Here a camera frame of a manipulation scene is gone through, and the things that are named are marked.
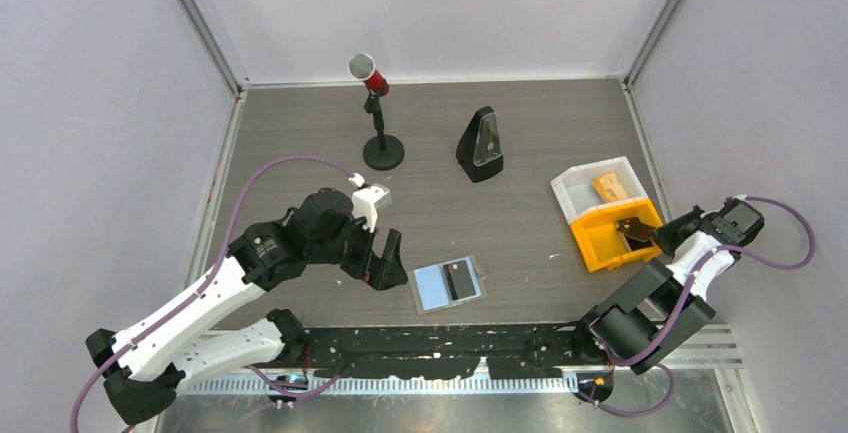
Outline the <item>grey card holder wallet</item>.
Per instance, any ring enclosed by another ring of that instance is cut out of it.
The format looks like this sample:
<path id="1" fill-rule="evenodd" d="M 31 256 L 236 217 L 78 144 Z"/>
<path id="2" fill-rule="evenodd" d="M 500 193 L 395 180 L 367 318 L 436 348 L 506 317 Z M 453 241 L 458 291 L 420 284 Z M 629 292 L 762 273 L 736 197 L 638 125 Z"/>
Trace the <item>grey card holder wallet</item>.
<path id="1" fill-rule="evenodd" d="M 485 269 L 474 255 L 417 268 L 409 275 L 419 315 L 486 298 L 484 280 Z"/>

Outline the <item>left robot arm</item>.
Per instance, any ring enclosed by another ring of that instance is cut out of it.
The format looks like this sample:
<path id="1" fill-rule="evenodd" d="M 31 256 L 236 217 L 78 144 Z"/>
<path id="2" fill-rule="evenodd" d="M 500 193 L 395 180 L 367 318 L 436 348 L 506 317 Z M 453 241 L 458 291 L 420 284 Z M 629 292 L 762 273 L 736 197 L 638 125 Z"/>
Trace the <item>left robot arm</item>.
<path id="1" fill-rule="evenodd" d="M 145 422 L 190 387 L 235 368 L 302 362 L 310 339 L 289 310 L 273 310 L 214 339 L 202 336 L 309 265 L 336 265 L 376 291 L 406 284 L 400 232 L 389 231 L 383 254 L 373 251 L 378 211 L 390 201 L 388 188 L 378 184 L 352 195 L 322 188 L 283 218 L 249 226 L 226 247 L 219 267 L 144 320 L 119 332 L 92 333 L 86 347 L 121 419 Z"/>

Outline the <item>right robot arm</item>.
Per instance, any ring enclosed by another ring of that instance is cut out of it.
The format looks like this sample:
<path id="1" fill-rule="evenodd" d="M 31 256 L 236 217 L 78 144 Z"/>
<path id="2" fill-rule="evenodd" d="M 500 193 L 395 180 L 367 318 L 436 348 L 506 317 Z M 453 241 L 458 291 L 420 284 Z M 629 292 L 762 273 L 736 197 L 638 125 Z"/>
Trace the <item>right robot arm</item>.
<path id="1" fill-rule="evenodd" d="M 765 226 L 762 213 L 730 197 L 697 206 L 653 234 L 672 262 L 652 259 L 577 323 L 569 346 L 584 363 L 610 361 L 642 374 L 711 322 L 710 283 L 733 266 Z"/>

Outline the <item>black credit card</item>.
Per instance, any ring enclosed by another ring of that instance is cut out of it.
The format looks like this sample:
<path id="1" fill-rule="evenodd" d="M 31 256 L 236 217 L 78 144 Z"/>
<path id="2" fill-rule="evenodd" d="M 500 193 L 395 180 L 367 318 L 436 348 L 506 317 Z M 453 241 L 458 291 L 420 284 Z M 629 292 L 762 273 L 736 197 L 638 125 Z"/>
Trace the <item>black credit card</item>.
<path id="1" fill-rule="evenodd" d="M 639 217 L 625 218 L 616 223 L 616 231 L 628 242 L 651 243 L 656 238 L 655 226 L 643 223 Z"/>

